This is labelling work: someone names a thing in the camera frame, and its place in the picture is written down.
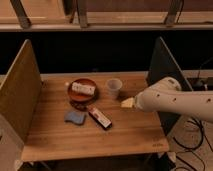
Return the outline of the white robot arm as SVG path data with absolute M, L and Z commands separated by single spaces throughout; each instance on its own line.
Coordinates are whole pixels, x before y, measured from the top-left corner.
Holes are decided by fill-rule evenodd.
M 177 113 L 213 123 L 213 91 L 183 91 L 172 77 L 165 77 L 135 97 L 123 100 L 121 106 L 144 112 Z

